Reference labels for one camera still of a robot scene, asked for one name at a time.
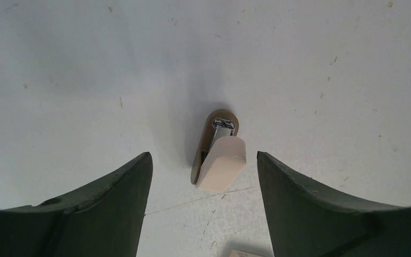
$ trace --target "white floor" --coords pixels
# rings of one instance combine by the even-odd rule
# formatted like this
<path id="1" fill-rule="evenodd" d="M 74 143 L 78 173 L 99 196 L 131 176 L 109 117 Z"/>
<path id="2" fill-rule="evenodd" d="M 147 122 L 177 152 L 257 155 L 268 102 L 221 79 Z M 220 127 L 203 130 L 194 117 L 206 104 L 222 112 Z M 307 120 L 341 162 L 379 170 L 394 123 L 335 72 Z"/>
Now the white floor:
<path id="1" fill-rule="evenodd" d="M 189 173 L 222 107 L 248 166 L 213 196 Z M 0 209 L 150 151 L 138 257 L 269 257 L 258 150 L 411 205 L 411 1 L 0 0 Z"/>

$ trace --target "small beige object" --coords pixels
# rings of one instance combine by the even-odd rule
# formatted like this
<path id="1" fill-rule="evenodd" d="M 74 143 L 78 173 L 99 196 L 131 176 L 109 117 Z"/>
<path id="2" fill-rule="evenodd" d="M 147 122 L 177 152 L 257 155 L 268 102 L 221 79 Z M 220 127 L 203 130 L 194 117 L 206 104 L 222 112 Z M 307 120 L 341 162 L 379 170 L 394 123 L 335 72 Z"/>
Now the small beige object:
<path id="1" fill-rule="evenodd" d="M 237 251 L 237 250 L 232 250 L 231 255 L 229 255 L 229 257 L 262 257 L 262 256 L 259 256 L 256 254 L 244 253 L 244 252 Z"/>
<path id="2" fill-rule="evenodd" d="M 236 137 L 239 121 L 228 110 L 214 111 L 205 125 L 192 168 L 192 184 L 224 192 L 245 168 L 245 142 Z"/>
<path id="3" fill-rule="evenodd" d="M 217 139 L 201 165 L 196 188 L 224 192 L 247 164 L 245 142 L 234 136 Z"/>

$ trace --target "beige stapler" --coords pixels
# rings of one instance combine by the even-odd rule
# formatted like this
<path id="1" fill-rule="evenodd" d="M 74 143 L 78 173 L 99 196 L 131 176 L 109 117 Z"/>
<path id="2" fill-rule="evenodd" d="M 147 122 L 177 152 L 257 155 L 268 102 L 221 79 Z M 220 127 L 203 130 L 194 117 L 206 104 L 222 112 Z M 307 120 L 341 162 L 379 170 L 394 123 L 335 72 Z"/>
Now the beige stapler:
<path id="1" fill-rule="evenodd" d="M 245 142 L 237 137 L 239 121 L 228 110 L 212 112 L 205 125 L 191 183 L 199 189 L 224 192 L 247 163 Z"/>
<path id="2" fill-rule="evenodd" d="M 237 250 L 232 250 L 231 255 L 229 255 L 229 257 L 261 257 L 261 256 L 256 255 L 256 254 L 244 253 L 244 252 L 237 251 Z"/>

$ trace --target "concrete floor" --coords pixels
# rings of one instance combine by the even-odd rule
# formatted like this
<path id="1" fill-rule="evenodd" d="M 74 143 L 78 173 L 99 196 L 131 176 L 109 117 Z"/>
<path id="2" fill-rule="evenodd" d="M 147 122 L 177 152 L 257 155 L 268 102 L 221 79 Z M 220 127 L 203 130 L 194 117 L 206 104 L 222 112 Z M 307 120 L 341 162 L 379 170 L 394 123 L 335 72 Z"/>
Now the concrete floor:
<path id="1" fill-rule="evenodd" d="M 248 165 L 213 196 L 189 173 L 223 107 Z M 411 1 L 0 0 L 0 209 L 150 151 L 138 257 L 269 257 L 258 150 L 411 205 Z"/>

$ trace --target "white surface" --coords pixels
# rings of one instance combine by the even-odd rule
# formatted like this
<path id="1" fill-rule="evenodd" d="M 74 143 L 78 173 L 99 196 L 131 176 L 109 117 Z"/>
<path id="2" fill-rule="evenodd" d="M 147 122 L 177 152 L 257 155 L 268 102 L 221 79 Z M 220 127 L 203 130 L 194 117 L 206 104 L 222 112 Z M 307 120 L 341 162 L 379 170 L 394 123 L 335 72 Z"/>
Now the white surface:
<path id="1" fill-rule="evenodd" d="M 388 2 L 0 0 L 0 208 L 150 151 L 138 256 L 269 256 L 258 150 L 411 205 L 411 1 Z M 248 153 L 223 199 L 189 183 L 222 107 Z"/>

